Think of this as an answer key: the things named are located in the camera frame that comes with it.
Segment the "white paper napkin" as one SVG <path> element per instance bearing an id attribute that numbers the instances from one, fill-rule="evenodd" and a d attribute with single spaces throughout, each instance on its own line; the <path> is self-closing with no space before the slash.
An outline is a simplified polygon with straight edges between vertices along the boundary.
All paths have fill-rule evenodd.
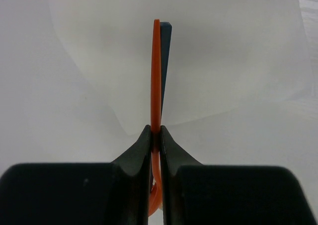
<path id="1" fill-rule="evenodd" d="M 149 121 L 153 22 L 172 25 L 163 121 L 288 100 L 314 80 L 299 0 L 48 0 L 74 63 L 131 135 Z"/>

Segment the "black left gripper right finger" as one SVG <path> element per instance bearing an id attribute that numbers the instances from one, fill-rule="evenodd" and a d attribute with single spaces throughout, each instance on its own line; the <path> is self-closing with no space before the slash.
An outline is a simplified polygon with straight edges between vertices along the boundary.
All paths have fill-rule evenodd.
<path id="1" fill-rule="evenodd" d="M 161 127 L 166 225 L 315 225 L 296 176 L 280 166 L 204 165 Z"/>

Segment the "dark blue chopstick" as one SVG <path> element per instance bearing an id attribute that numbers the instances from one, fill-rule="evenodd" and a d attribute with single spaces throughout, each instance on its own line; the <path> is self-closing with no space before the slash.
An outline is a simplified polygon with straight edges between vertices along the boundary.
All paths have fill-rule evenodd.
<path id="1" fill-rule="evenodd" d="M 171 35 L 172 35 L 172 25 L 169 22 L 160 22 L 161 114 L 163 111 L 163 102 L 164 102 L 164 94 L 165 94 L 165 87 L 166 87 L 166 77 L 167 77 L 167 70 L 168 70 Z"/>

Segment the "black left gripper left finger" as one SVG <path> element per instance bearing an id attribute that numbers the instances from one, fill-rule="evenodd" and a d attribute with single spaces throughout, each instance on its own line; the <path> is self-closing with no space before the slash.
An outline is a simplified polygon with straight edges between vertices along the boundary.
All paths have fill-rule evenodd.
<path id="1" fill-rule="evenodd" d="M 146 225 L 152 134 L 108 163 L 20 163 L 0 178 L 3 225 Z"/>

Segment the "orange plastic fork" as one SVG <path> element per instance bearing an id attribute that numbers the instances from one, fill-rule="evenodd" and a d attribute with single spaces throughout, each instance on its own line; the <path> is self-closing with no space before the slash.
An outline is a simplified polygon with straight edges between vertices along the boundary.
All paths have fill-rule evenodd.
<path id="1" fill-rule="evenodd" d="M 154 20 L 151 64 L 151 133 L 152 173 L 155 183 L 149 197 L 149 216 L 154 214 L 162 203 L 162 181 L 159 154 L 159 133 L 161 126 L 161 43 L 160 20 Z"/>

